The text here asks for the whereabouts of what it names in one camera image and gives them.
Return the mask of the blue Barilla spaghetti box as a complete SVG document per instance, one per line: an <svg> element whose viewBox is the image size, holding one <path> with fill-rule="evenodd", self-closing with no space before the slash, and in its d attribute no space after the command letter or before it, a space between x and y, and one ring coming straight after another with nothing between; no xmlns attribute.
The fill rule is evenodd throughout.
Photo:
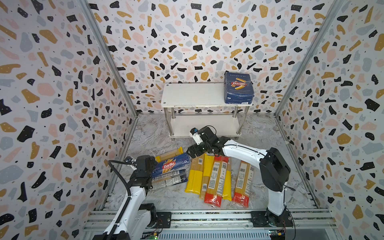
<svg viewBox="0 0 384 240"><path fill-rule="evenodd" d="M152 177L158 177L163 174L170 173L172 171L185 169L191 163L191 158L187 153L170 158L156 165L152 172Z"/></svg>

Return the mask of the blue Barilla penne box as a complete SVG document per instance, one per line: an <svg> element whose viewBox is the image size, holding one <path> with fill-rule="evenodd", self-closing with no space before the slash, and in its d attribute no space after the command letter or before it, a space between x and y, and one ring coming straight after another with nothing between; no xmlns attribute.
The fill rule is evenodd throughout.
<svg viewBox="0 0 384 240"><path fill-rule="evenodd" d="M224 101L226 104L251 105L254 88L249 74L226 72L224 75Z"/></svg>

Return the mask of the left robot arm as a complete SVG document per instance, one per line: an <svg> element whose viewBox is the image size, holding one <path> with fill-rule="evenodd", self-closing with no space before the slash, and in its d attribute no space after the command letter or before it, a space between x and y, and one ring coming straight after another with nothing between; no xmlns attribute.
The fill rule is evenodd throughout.
<svg viewBox="0 0 384 240"><path fill-rule="evenodd" d="M126 195L116 216L100 235L94 240L139 240L144 231L157 222L154 204L144 204L149 189L152 188L152 173L158 162L155 157L144 155L127 161L109 160L108 164L122 181ZM136 169L128 181L115 168L114 164L130 165Z"/></svg>

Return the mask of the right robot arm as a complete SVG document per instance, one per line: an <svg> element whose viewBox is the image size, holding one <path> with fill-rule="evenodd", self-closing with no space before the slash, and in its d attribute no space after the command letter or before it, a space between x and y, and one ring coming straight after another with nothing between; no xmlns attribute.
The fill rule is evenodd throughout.
<svg viewBox="0 0 384 240"><path fill-rule="evenodd" d="M215 156L235 158L256 167L261 172L263 184L268 189L266 222L272 226L281 226L288 209L285 203L285 190L291 169L276 148L257 149L240 144L228 137L217 137L209 126L198 130L192 128L190 136L196 142L187 150L191 157L204 153Z"/></svg>

